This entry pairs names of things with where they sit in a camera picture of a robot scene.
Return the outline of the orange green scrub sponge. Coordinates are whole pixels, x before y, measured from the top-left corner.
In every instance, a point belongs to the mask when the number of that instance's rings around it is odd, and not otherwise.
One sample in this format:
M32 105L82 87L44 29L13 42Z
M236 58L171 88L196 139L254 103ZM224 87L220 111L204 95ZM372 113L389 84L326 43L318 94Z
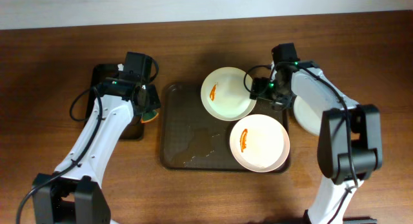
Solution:
M149 123L158 117L159 113L156 110L145 112L141 115L140 123Z

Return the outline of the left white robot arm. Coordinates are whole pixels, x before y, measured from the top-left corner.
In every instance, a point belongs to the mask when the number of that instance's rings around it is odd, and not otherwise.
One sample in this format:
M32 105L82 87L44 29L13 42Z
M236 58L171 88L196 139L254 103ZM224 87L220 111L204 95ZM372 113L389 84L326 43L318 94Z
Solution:
M36 176L19 205L16 223L30 198L36 223L113 223L101 190L103 176L122 133L158 117L161 102L152 83L157 74L151 72L158 68L152 57L128 52L114 76L86 90L95 99L83 119L84 129L52 174Z

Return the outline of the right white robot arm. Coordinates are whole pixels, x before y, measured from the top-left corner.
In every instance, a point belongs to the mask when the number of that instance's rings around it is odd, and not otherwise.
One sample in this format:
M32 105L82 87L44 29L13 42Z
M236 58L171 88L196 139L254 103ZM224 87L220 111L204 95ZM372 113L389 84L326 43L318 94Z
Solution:
M264 99L284 113L305 102L318 117L317 163L323 175L316 198L292 223L376 223L372 218L344 219L356 193L383 164L379 110L344 95L313 61L298 58L293 43L275 46L270 75L254 79L253 100Z

